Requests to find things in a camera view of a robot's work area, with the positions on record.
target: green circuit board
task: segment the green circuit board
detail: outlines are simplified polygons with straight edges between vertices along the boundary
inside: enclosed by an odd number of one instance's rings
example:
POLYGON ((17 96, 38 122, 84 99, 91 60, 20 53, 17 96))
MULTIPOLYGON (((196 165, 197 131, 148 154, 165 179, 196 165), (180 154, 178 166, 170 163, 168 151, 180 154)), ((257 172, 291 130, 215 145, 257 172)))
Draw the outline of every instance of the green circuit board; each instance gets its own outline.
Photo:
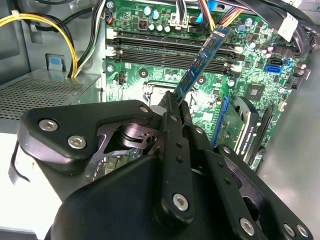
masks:
MULTIPOLYGON (((171 28, 170 32, 150 30, 150 24, 155 26, 161 24, 168 26, 172 13, 176 12, 175 6, 147 4, 126 0, 115 0, 112 9, 113 21, 106 25, 106 35, 113 32, 129 32, 144 35, 164 36, 177 39, 193 39, 205 41, 209 32, 204 30, 202 34, 188 32, 188 28, 171 28), (145 7, 157 11, 159 17, 152 18, 152 14, 145 15, 145 7), (146 29, 140 28, 140 21, 146 22, 146 29)), ((188 18, 197 17, 200 14, 198 9, 188 8, 188 18)), ((214 12, 215 22, 219 22, 224 15, 223 12, 214 12)), ((278 109, 279 102, 285 101, 292 89, 285 87, 289 76, 293 74, 297 62, 304 62, 305 59, 292 58, 272 53, 273 58, 281 60, 284 64, 281 73, 270 73, 265 71, 268 59, 261 53, 261 49, 271 44, 289 46, 277 33, 261 20, 260 17, 249 14, 241 14, 230 26, 232 32, 225 41, 225 44, 232 44, 240 47, 241 59, 229 60, 231 70, 238 73, 237 77, 224 74, 204 72, 202 81, 198 81, 186 97, 193 118, 193 124, 203 128, 209 140, 213 136, 217 119, 219 117, 224 96, 232 102, 236 96, 248 98, 262 117, 265 109, 271 104, 274 105, 273 117, 263 137, 261 145, 266 147, 273 132, 276 129, 277 121, 281 116, 278 109), (239 26, 245 26, 244 32, 239 32, 239 26)), ((124 45, 123 49, 141 51, 149 54, 171 54, 179 56, 181 61, 184 57, 194 57, 196 54, 184 49, 157 49, 147 45, 124 45)), ((162 67, 152 64, 139 64, 106 58, 106 101, 119 100, 140 100, 149 105, 156 105, 161 100, 165 91, 173 91, 186 70, 178 67, 162 67)), ((226 112, 221 131, 218 136, 218 143, 225 143, 231 148, 234 147, 235 138, 240 132, 242 123, 237 121, 234 109, 226 112)), ((251 169, 257 170, 262 156, 257 154, 255 161, 250 165, 251 169)))

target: ram slot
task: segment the ram slot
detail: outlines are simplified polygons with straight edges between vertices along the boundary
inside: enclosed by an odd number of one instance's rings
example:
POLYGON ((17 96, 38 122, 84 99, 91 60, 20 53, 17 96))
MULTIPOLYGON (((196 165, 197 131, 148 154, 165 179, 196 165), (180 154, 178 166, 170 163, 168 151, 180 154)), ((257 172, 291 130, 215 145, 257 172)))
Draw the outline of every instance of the ram slot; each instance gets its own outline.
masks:
MULTIPOLYGON (((123 48, 131 46, 150 50, 159 49, 163 51, 197 54, 204 42, 204 40, 197 39, 180 39, 175 37, 119 32, 108 44, 123 48)), ((236 52, 234 46, 231 44, 220 47, 215 54, 215 58, 226 57, 230 60, 236 60, 239 56, 239 52, 236 52)))
MULTIPOLYGON (((122 61, 125 63, 141 64, 158 66, 162 68, 173 68, 173 69, 185 69, 187 70, 194 58, 191 56, 179 56, 179 55, 165 55, 156 54, 144 51, 132 51, 124 49, 122 54, 117 57, 109 57, 109 59, 116 62, 122 61)), ((223 74, 226 76, 232 76, 230 68, 226 67, 227 62, 223 60, 213 59, 210 61, 208 66, 205 68, 207 73, 223 74)))

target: sata port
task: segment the sata port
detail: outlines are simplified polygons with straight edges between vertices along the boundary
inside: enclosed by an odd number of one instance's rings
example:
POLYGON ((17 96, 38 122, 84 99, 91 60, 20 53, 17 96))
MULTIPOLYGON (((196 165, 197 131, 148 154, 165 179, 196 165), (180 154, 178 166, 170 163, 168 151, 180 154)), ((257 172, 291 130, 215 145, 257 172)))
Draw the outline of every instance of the sata port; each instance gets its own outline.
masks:
POLYGON ((283 66, 284 65, 284 61, 282 61, 281 59, 278 59, 278 58, 270 58, 267 61, 267 63, 270 65, 275 65, 275 66, 283 66))
POLYGON ((282 72, 282 67, 277 65, 265 65, 264 71, 269 74, 280 74, 282 72))

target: blue sata port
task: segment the blue sata port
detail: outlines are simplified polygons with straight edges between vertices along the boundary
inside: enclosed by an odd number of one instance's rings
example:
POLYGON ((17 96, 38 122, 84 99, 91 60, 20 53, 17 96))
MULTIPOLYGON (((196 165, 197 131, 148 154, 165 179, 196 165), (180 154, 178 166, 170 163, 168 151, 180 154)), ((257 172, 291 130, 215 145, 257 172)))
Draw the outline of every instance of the blue sata port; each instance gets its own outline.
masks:
POLYGON ((280 74, 282 72, 282 66, 266 64, 264 71, 269 74, 280 74))

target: red wire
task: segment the red wire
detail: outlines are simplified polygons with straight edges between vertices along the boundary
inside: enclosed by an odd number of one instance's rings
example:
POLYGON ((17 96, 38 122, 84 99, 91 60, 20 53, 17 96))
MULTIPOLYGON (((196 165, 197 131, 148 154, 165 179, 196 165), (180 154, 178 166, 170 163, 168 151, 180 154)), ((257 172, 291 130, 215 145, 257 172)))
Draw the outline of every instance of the red wire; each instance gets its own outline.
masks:
POLYGON ((207 19, 207 21, 208 21, 208 23, 210 23, 210 21, 209 21, 209 15, 208 15, 208 12, 206 11, 206 8, 205 8, 205 6, 204 6, 204 4, 206 4, 205 2, 204 2, 204 0, 200 0, 200 4, 201 4, 201 6, 202 6, 202 8, 203 8, 203 11, 204 11, 204 13, 205 13, 205 15, 206 15, 206 19, 207 19))
POLYGON ((228 21, 230 19, 230 17, 236 15, 240 10, 241 10, 240 8, 237 8, 236 11, 232 12, 230 15, 228 15, 223 20, 221 20, 221 22, 219 24, 220 25, 224 24, 226 21, 228 21))

